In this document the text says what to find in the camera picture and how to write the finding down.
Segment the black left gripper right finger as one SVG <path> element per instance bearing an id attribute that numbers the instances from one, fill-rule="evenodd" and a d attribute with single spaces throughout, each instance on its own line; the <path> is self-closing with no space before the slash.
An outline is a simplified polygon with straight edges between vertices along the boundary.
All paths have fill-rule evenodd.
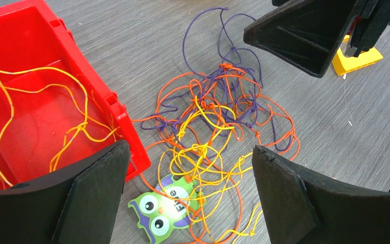
<path id="1" fill-rule="evenodd" d="M 260 145 L 252 166 L 271 243 L 390 243 L 390 189 L 333 179 Z"/>

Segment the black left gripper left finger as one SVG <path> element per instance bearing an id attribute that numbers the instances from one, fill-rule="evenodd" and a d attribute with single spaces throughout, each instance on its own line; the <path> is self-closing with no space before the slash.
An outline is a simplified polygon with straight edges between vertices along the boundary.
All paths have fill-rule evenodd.
<path id="1" fill-rule="evenodd" d="M 129 157 L 128 143 L 119 140 L 0 190 L 0 243 L 109 243 Z"/>

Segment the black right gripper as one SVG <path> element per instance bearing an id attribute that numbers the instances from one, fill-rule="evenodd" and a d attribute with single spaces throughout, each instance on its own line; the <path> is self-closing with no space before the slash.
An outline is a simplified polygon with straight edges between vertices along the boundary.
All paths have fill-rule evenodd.
<path id="1" fill-rule="evenodd" d="M 373 48 L 390 25 L 390 1 L 272 1 L 276 9 L 245 30 L 246 44 L 321 78 L 345 35 L 347 57 Z"/>

